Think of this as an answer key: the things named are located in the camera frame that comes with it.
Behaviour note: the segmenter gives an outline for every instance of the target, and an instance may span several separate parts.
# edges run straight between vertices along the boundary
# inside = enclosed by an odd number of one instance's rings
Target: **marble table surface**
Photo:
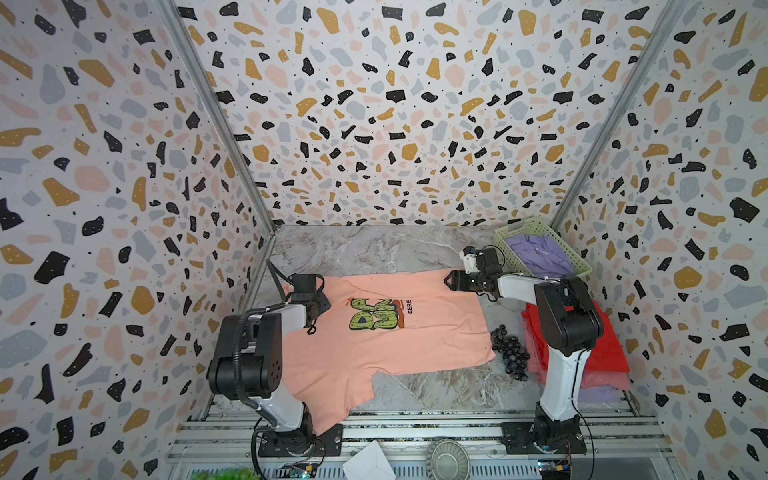
[[[282,226],[271,260],[286,275],[346,276],[458,269],[463,268],[461,250],[467,245],[488,245],[494,229]],[[257,304],[279,301],[277,289],[267,273],[257,293]],[[525,303],[511,299],[491,303],[484,297],[480,303],[489,330],[504,323],[511,334],[522,337],[520,312]],[[376,397],[355,410],[530,410],[541,395],[534,379],[527,382],[511,379],[504,372],[501,358],[444,372],[402,376],[377,373],[373,385]]]

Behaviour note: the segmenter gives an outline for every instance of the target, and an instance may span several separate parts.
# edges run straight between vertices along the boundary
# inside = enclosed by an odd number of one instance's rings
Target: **purple shirt in basket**
[[[549,233],[542,237],[515,235],[509,237],[506,242],[533,276],[562,278],[574,274],[571,259]]]

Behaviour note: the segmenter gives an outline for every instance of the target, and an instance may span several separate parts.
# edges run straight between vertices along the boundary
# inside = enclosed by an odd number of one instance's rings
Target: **laundry basket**
[[[496,230],[496,234],[493,238],[493,244],[504,253],[506,260],[505,270],[510,270],[513,273],[523,273],[531,276],[531,271],[520,261],[520,258],[509,248],[509,245],[505,242],[509,237],[515,235],[536,235],[540,237],[545,233],[549,233],[549,236],[554,239],[563,249],[568,258],[571,259],[571,263],[574,265],[574,272],[576,276],[584,278],[592,273],[592,267],[589,263],[585,262],[578,253],[567,244],[563,239],[552,230],[549,225],[539,220],[537,217],[531,217],[522,222],[513,223],[505,227]]]

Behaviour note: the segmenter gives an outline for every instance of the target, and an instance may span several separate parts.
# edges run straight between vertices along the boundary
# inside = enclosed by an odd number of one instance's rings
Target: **folded red shirt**
[[[621,349],[619,339],[616,338],[614,327],[611,325],[611,320],[608,319],[600,307],[595,303],[594,308],[598,310],[600,318],[603,319],[603,336],[598,339],[598,344],[592,350],[592,354],[587,360],[587,366],[585,370],[595,372],[625,372],[629,373],[629,364],[627,363],[627,357],[624,356],[624,351]],[[525,311],[522,313],[523,318],[528,322],[528,327],[531,330],[531,334],[534,339],[534,347],[538,358],[541,360],[541,366],[544,369],[548,369],[549,366],[549,348],[547,342],[544,340],[544,335],[541,333],[541,322],[538,318],[538,308],[536,305],[529,303],[525,307]]]

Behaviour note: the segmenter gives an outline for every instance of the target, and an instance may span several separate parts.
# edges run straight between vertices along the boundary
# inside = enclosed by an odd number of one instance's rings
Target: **terrazzo wallpaper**
[[[768,2],[690,2],[564,238],[689,478],[768,478]]]
[[[0,3],[0,477],[158,478],[263,246],[153,8]]]
[[[277,224],[551,217],[658,0],[178,0]]]

